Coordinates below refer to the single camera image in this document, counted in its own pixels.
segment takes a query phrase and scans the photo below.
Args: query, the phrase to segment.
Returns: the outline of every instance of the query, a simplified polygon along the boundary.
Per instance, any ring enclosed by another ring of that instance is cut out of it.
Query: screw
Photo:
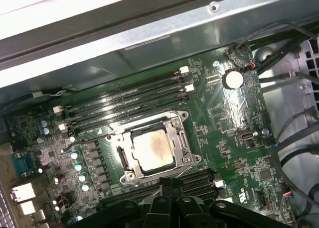
[[[183,200],[183,202],[190,202],[191,201],[191,199],[189,197],[184,197],[182,200]]]
[[[218,66],[219,66],[220,64],[219,64],[219,61],[214,61],[214,63],[213,63],[213,66],[215,67],[215,68],[217,68]]]
[[[301,89],[301,90],[305,90],[307,88],[307,85],[300,85],[299,86],[299,89]]]
[[[211,4],[209,4],[208,8],[211,12],[216,12],[219,9],[219,4],[214,1]]]
[[[184,161],[184,162],[190,162],[190,157],[189,157],[189,156],[184,157],[184,158],[183,158],[183,161]]]
[[[217,206],[219,207],[219,208],[225,208],[226,207],[226,205],[225,205],[225,203],[217,203]]]

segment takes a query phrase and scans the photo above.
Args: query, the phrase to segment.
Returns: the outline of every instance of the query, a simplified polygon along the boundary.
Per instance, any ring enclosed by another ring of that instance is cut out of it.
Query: black cable
[[[267,29],[269,29],[269,28],[271,28],[271,27],[273,27],[273,26],[275,26],[275,25],[278,25],[278,24],[286,24],[286,25],[290,26],[291,28],[293,28],[293,29],[299,31],[300,33],[306,35],[307,38],[310,37],[310,38],[312,38],[312,39],[314,39],[314,40],[317,40],[317,38],[318,38],[317,35],[313,34],[313,33],[310,32],[310,31],[307,31],[306,29],[304,29],[304,28],[302,28],[302,27],[300,27],[300,26],[297,26],[297,25],[295,25],[295,24],[293,24],[293,23],[291,23],[291,22],[289,22],[289,21],[286,21],[286,20],[281,20],[281,21],[276,21],[276,22],[271,23],[271,24],[269,24],[269,25],[263,26],[263,27],[260,28],[259,30],[257,30],[257,31],[255,31],[255,32],[251,33],[250,35],[248,35],[246,38],[244,38],[243,40],[241,40],[241,41],[237,44],[237,46],[235,47],[234,53],[236,53],[236,52],[239,50],[239,48],[240,48],[244,43],[248,42],[251,38],[257,36],[257,35],[260,34],[261,32],[263,32],[263,31],[265,31],[265,30],[267,30]]]
[[[261,75],[265,71],[269,70],[281,59],[283,59],[289,52],[296,49],[305,40],[307,40],[306,36],[301,36],[299,39],[293,38],[289,40],[285,45],[283,45],[275,53],[264,60],[263,64],[259,68],[257,68],[257,74]]]
[[[319,85],[319,78],[318,77],[304,74],[301,72],[295,72],[295,77],[298,77],[301,79],[306,79],[306,80],[309,80],[310,82],[312,82],[316,85]],[[260,83],[268,83],[268,82],[280,81],[280,80],[289,79],[289,78],[294,78],[294,77],[291,77],[290,73],[284,73],[284,74],[276,75],[273,77],[260,78],[259,82]]]
[[[308,215],[306,215],[306,216],[304,216],[304,217],[298,218],[298,219],[296,220],[296,223],[295,223],[295,225],[294,225],[294,228],[299,228],[299,222],[300,222],[303,218],[310,217],[310,216],[318,216],[318,215],[319,215],[319,213],[310,213],[310,214],[308,214]]]
[[[319,20],[308,23],[302,27],[307,29],[307,30],[311,30],[312,28],[315,28],[318,25],[319,25]],[[313,31],[313,33],[318,34],[319,29],[316,29],[315,31]],[[290,29],[290,30],[284,30],[282,32],[277,32],[276,34],[272,34],[269,36],[265,36],[265,37],[251,40],[249,43],[252,45],[250,47],[251,50],[254,51],[254,50],[259,49],[261,47],[264,47],[266,45],[270,45],[270,44],[273,44],[273,43],[276,43],[279,41],[291,39],[292,37],[297,38],[298,36],[301,36],[301,33],[299,31],[296,31],[294,29]]]
[[[290,78],[290,74],[289,73],[285,73],[285,74],[275,75],[273,77],[260,78],[259,82],[260,83],[269,83],[269,82],[285,80],[285,79],[288,79],[288,78]]]
[[[3,104],[1,107],[0,107],[0,114],[5,112],[7,109],[9,109],[10,107],[12,107],[13,105],[18,105],[24,101],[27,101],[29,99],[32,99],[34,98],[33,94],[27,94],[27,95],[23,95],[23,96],[20,96],[14,100],[11,100],[10,102],[6,103],[6,104]]]
[[[304,115],[310,115],[313,118],[318,119],[317,115],[317,111],[315,109],[314,106],[310,107],[309,109],[306,109],[298,114],[294,114],[293,116],[291,116],[286,122],[285,124],[282,126],[282,128],[280,129],[277,138],[275,140],[276,143],[279,142],[280,137],[283,135],[284,131],[287,129],[287,127],[293,122],[295,121],[297,118],[304,116]]]
[[[282,151],[289,145],[309,136],[310,134],[316,132],[319,130],[319,122],[315,122],[312,125],[310,125],[307,128],[304,128],[303,130],[295,133],[294,135],[288,137],[283,142],[281,142],[276,149],[271,153],[270,159],[273,162],[273,166],[276,169],[277,173],[282,176],[284,181],[287,183],[288,186],[291,187],[292,190],[294,190],[295,193],[297,193],[301,198],[305,199],[306,201],[310,202],[312,205],[319,208],[319,203],[308,197],[302,190],[300,190],[290,179],[289,177],[284,173],[280,160],[278,157],[278,152]]]
[[[306,148],[301,148],[301,149],[298,149],[296,151],[289,153],[286,157],[284,157],[280,161],[281,167],[285,166],[285,164],[287,162],[289,162],[291,159],[293,159],[294,157],[301,155],[301,154],[305,154],[305,153],[319,154],[319,147],[317,147],[317,146],[306,147]]]

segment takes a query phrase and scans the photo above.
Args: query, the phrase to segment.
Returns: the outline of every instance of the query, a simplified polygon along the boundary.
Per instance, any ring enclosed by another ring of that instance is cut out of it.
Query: capacitor
[[[53,201],[52,201],[52,203],[54,204],[54,205],[56,205],[56,204],[58,204],[61,200],[62,200],[62,195],[59,195],[59,196],[57,196]]]
[[[83,217],[77,216],[77,217],[75,218],[75,221],[76,221],[76,222],[78,222],[78,221],[80,221],[80,220],[83,220]]]
[[[75,164],[74,169],[79,172],[82,170],[83,166],[84,166],[83,162],[79,162],[79,163]]]
[[[56,204],[54,209],[58,212],[59,210],[61,210],[63,206],[64,206],[64,203],[61,201],[58,204]]]
[[[47,127],[49,125],[48,122],[45,120],[42,120],[40,124],[41,124],[41,127]]]
[[[265,128],[263,128],[263,130],[261,130],[261,134],[264,136],[267,136],[267,135],[269,135],[269,130],[265,127]]]
[[[226,89],[235,90],[244,84],[244,76],[239,71],[226,71],[222,77],[222,82]]]
[[[91,184],[89,182],[86,182],[82,185],[82,191],[87,192],[90,189]]]
[[[65,178],[65,175],[64,175],[63,173],[60,173],[60,174],[58,174],[58,175],[56,175],[56,176],[54,177],[54,182],[55,182],[55,183],[58,183],[58,182],[60,182],[63,178]]]
[[[71,136],[69,139],[70,139],[70,142],[75,142],[75,137]]]
[[[74,160],[75,160],[75,159],[77,159],[77,158],[78,158],[78,156],[79,156],[79,152],[78,152],[78,151],[72,152],[70,156],[71,156],[71,158],[72,158],[72,159],[74,159]]]
[[[79,181],[80,182],[84,182],[87,178],[87,173],[86,172],[82,172],[81,175],[79,175]]]
[[[49,133],[50,133],[50,130],[47,127],[43,128],[44,135],[48,135]]]
[[[48,164],[46,164],[46,165],[40,167],[40,168],[38,169],[38,172],[39,172],[39,173],[43,173],[43,172],[45,172],[46,170],[48,170],[49,168],[50,168],[50,166],[49,166]]]
[[[36,139],[36,142],[37,142],[38,144],[41,144],[41,143],[44,142],[44,140],[43,140],[42,137],[38,137],[38,138]]]

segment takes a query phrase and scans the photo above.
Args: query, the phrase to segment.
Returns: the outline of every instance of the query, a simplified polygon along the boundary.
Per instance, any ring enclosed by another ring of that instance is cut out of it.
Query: black ram slot
[[[133,95],[125,95],[123,97],[111,99],[111,100],[104,102],[104,103],[88,106],[88,107],[85,107],[83,109],[76,110],[74,112],[69,112],[69,113],[66,113],[66,116],[67,117],[75,117],[75,116],[87,115],[88,113],[91,113],[91,110],[100,110],[103,108],[107,108],[109,106],[114,106],[114,105],[119,104],[119,103],[125,103],[127,101],[139,99],[141,96],[149,96],[149,95],[154,94],[154,93],[161,93],[163,91],[172,90],[172,89],[176,88],[177,85],[180,85],[180,84],[182,84],[182,83],[172,82],[172,83],[169,83],[166,85],[160,85],[158,87],[154,87],[154,88],[151,88],[151,89],[148,89],[145,91],[141,91],[141,92],[133,94]]]
[[[113,91],[110,91],[110,92],[107,92],[107,93],[103,93],[103,94],[100,94],[98,96],[94,96],[94,97],[91,97],[89,99],[82,100],[82,101],[80,101],[78,103],[74,103],[72,105],[67,106],[67,108],[68,109],[70,109],[70,108],[75,109],[75,108],[83,106],[83,105],[85,105],[87,103],[94,102],[95,100],[98,100],[98,99],[103,99],[105,97],[116,95],[118,93],[129,92],[130,90],[141,89],[143,87],[152,85],[154,83],[163,82],[163,81],[165,81],[167,79],[171,79],[171,78],[174,78],[174,76],[177,76],[175,73],[176,72],[171,72],[169,74],[161,75],[161,76],[158,76],[156,78],[149,79],[147,81],[141,81],[141,82],[138,82],[136,84],[124,86],[122,88],[118,88],[117,90],[113,90]]]
[[[74,132],[76,134],[79,134],[79,133],[82,133],[82,132],[91,131],[91,130],[100,128],[102,126],[108,125],[108,124],[113,123],[113,122],[119,122],[119,121],[122,121],[122,120],[124,120],[126,118],[129,118],[129,117],[132,117],[132,116],[137,116],[139,114],[143,114],[145,112],[149,112],[149,111],[152,111],[152,110],[155,110],[155,109],[160,109],[160,108],[163,108],[163,107],[167,107],[168,105],[171,105],[171,104],[187,101],[188,99],[189,99],[188,96],[183,96],[183,97],[180,97],[178,99],[175,99],[175,100],[160,104],[158,106],[145,107],[143,109],[138,109],[137,111],[131,111],[129,113],[122,114],[122,115],[116,116],[116,117],[111,118],[111,119],[106,119],[106,120],[102,120],[100,122],[94,123],[93,126],[89,126],[89,127],[85,127],[85,128],[82,127],[81,129],[76,128],[74,130]]]
[[[208,199],[216,199],[218,195],[218,191],[211,185],[209,182],[209,179],[207,177],[214,178],[213,172],[210,169],[206,169],[203,171],[195,172],[192,174],[188,174],[185,176],[180,177],[184,182],[184,186],[182,188],[184,196],[197,196],[200,197],[203,200]],[[206,185],[202,185],[201,188],[198,190],[190,190],[190,187],[193,187],[198,183],[198,180],[204,180],[206,182]],[[158,191],[160,186],[158,184],[140,188],[138,190],[134,190],[128,193],[124,193],[121,195],[113,196],[110,198],[105,198],[100,201],[100,207],[107,207],[110,205],[113,205],[119,201],[122,200],[131,200],[135,202],[141,202],[146,197],[150,196],[154,192]]]
[[[72,121],[72,124],[80,125],[81,123],[85,123],[85,122],[89,122],[89,121],[92,121],[95,119],[99,119],[99,118],[102,118],[102,117],[110,115],[110,114],[124,113],[127,110],[133,110],[135,108],[140,109],[140,108],[144,107],[145,105],[147,106],[150,102],[152,102],[154,100],[170,98],[173,95],[177,95],[178,92],[179,92],[179,89],[176,91],[171,91],[169,93],[166,93],[165,96],[163,96],[163,97],[161,97],[161,95],[159,95],[159,94],[155,94],[152,97],[148,97],[146,100],[134,101],[131,104],[118,106],[116,108],[113,108],[113,109],[110,109],[107,111],[99,112],[99,113],[93,114],[91,116],[87,116],[87,117],[83,117],[81,119],[74,120],[74,121]]]

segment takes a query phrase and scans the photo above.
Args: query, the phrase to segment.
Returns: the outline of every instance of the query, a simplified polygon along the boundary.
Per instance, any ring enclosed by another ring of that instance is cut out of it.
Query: ram slot
[[[206,169],[203,171],[195,172],[195,173],[180,177],[179,179],[181,179],[184,182],[184,186],[182,187],[184,196],[203,197],[204,198],[203,200],[215,198],[216,194],[218,194],[218,191],[216,191],[215,188],[211,186],[211,183],[207,179],[208,176],[213,178],[212,171],[210,169]],[[206,186],[202,184],[202,187],[205,187],[204,189],[199,189],[194,191],[189,189],[190,187],[196,186],[196,184],[198,183],[198,180],[201,180],[201,179],[206,181]],[[158,184],[151,185],[149,187],[139,188],[131,192],[127,192],[127,193],[123,193],[113,197],[102,199],[100,205],[102,207],[107,207],[122,200],[131,200],[131,201],[135,201],[139,203],[146,197],[154,194],[156,191],[159,190],[159,188],[160,186]]]
[[[181,96],[177,99],[174,99],[172,101],[169,101],[169,102],[166,102],[166,103],[161,103],[157,106],[149,106],[149,105],[145,105],[143,107],[137,107],[136,110],[134,111],[130,111],[128,113],[125,113],[125,114],[121,114],[121,115],[118,115],[118,116],[115,116],[113,118],[110,118],[110,119],[106,119],[106,120],[102,120],[102,121],[99,121],[99,122],[96,122],[96,123],[93,123],[92,126],[86,126],[86,127],[81,127],[81,128],[75,128],[74,129],[74,132],[75,134],[80,134],[80,133],[84,133],[84,132],[91,132],[95,129],[98,129],[102,126],[106,126],[110,123],[113,123],[113,122],[119,122],[119,121],[122,121],[122,120],[125,120],[125,119],[128,119],[130,117],[134,117],[134,116],[138,116],[139,114],[142,114],[144,115],[144,113],[146,112],[150,112],[152,110],[155,110],[155,109],[160,109],[160,108],[165,108],[171,104],[175,104],[175,103],[180,103],[180,102],[184,102],[184,101],[187,101],[189,100],[189,96],[185,95],[185,96]]]
[[[161,93],[164,91],[168,91],[168,90],[172,90],[175,88],[180,88],[180,85],[183,82],[181,81],[175,81],[169,84],[165,84],[165,85],[160,85],[158,87],[153,87],[150,88],[148,90],[145,91],[141,91],[139,93],[136,94],[129,94],[129,95],[125,95],[123,97],[118,97],[115,99],[110,99],[107,102],[104,103],[100,103],[100,104],[96,104],[96,105],[92,105],[92,106],[88,106],[79,110],[76,110],[74,112],[66,112],[66,117],[80,117],[80,116],[84,116],[84,115],[88,115],[91,114],[93,112],[98,112],[99,110],[111,107],[111,106],[116,106],[118,104],[128,104],[131,101],[136,101],[141,99],[141,97],[145,97],[145,96],[150,96],[154,93]]]
[[[135,92],[138,92],[140,89],[142,89],[144,87],[152,86],[152,85],[157,84],[157,83],[161,83],[162,84],[164,81],[166,81],[168,79],[171,79],[171,80],[182,79],[185,75],[186,74],[176,75],[176,72],[172,72],[172,73],[169,73],[169,74],[158,76],[156,78],[149,79],[147,81],[141,81],[141,82],[138,82],[136,84],[132,84],[132,85],[129,85],[129,86],[124,86],[122,88],[118,88],[116,90],[100,94],[98,96],[90,97],[89,99],[82,100],[82,101],[80,101],[78,103],[74,103],[74,104],[68,105],[66,107],[67,107],[68,110],[72,109],[72,111],[73,111],[73,110],[76,110],[76,109],[80,109],[81,107],[84,107],[86,105],[94,105],[95,103],[98,103],[99,100],[105,99],[107,97],[118,95],[119,93],[121,93],[121,94],[129,93],[129,92],[135,93]]]
[[[169,93],[166,93],[165,94],[165,97],[166,98],[169,98],[173,95],[176,95],[178,92],[179,92],[180,88],[178,88],[177,90],[173,90],[173,91],[170,91]],[[144,99],[141,99],[141,100],[137,100],[137,101],[134,101],[132,103],[127,103],[127,104],[123,104],[123,105],[119,105],[113,109],[110,109],[110,110],[106,110],[106,111],[102,111],[102,112],[99,112],[99,113],[96,113],[96,114],[91,114],[90,116],[84,116],[80,119],[76,119],[74,121],[72,121],[72,124],[85,124],[86,122],[89,122],[89,121],[92,121],[92,120],[96,120],[96,119],[99,119],[99,118],[103,118],[105,116],[108,116],[108,115],[111,115],[111,114],[116,114],[116,113],[123,113],[124,111],[130,111],[130,110],[133,110],[135,109],[136,107],[143,107],[144,105],[147,105],[149,104],[150,102],[154,101],[154,100],[158,100],[158,99],[161,99],[161,94],[153,94],[151,97],[148,97],[148,98],[144,98]]]

